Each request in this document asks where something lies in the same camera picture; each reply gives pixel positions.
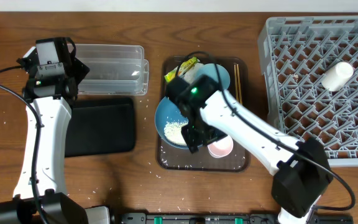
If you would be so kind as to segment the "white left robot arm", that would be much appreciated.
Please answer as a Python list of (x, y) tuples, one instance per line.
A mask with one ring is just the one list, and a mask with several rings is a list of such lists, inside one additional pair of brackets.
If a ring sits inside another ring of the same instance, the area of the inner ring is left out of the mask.
[(106, 206), (83, 208), (67, 195), (65, 140), (78, 85), (89, 68), (69, 37), (37, 40), (20, 66), (29, 77), (24, 161), (12, 199), (0, 202), (0, 223), (110, 223)]

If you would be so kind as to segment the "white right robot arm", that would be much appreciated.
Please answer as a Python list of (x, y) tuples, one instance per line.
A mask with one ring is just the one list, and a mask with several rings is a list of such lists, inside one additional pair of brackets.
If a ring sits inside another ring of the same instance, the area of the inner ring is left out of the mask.
[(318, 140), (301, 141), (278, 131), (206, 75), (192, 84), (176, 77), (167, 84), (165, 95), (188, 119), (181, 134), (190, 152), (231, 137), (272, 175), (272, 197), (281, 207), (277, 221), (309, 222), (316, 202), (333, 180)]

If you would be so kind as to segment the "light blue bowl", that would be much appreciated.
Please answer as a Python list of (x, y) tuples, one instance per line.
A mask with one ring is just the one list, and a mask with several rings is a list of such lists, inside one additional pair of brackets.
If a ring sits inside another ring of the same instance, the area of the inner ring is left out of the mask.
[[(198, 77), (202, 76), (202, 75), (207, 75), (210, 78), (212, 78), (214, 81), (218, 82), (218, 74), (216, 72), (216, 68), (215, 68), (215, 64), (213, 63), (208, 63), (203, 65), (197, 72), (195, 75), (195, 79), (197, 79)], [(229, 72), (221, 65), (217, 65), (218, 68), (218, 72), (219, 72), (219, 76), (221, 79), (221, 83), (223, 85), (223, 88), (226, 90), (229, 88), (230, 86), (230, 82), (231, 82), (231, 78), (229, 75)]]

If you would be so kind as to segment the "pink cup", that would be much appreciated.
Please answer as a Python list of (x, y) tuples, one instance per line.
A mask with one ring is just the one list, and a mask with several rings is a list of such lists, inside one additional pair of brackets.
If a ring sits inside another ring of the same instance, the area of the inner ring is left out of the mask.
[(226, 136), (219, 141), (208, 145), (209, 154), (213, 158), (222, 158), (229, 155), (234, 147), (234, 142), (230, 136)]

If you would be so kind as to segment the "cream white cup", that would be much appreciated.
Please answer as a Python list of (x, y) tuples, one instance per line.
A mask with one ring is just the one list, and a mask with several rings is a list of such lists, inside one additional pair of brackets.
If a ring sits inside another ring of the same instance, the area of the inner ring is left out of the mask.
[(339, 91), (353, 76), (354, 69), (348, 62), (338, 62), (324, 73), (322, 86), (329, 91)]

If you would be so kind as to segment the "dark blue plate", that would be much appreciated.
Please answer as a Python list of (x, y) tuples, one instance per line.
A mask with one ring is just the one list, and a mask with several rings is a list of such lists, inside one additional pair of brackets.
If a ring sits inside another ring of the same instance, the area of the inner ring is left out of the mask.
[(188, 119), (183, 117), (177, 108), (176, 105), (174, 105), (167, 97), (164, 97), (160, 103), (157, 106), (157, 110), (155, 112), (155, 127), (157, 129), (158, 135), (163, 139), (167, 144), (179, 148), (179, 149), (188, 149), (188, 147), (185, 146), (179, 146), (174, 143), (171, 143), (167, 140), (167, 138), (164, 135), (164, 127), (167, 122), (170, 121), (187, 121)]

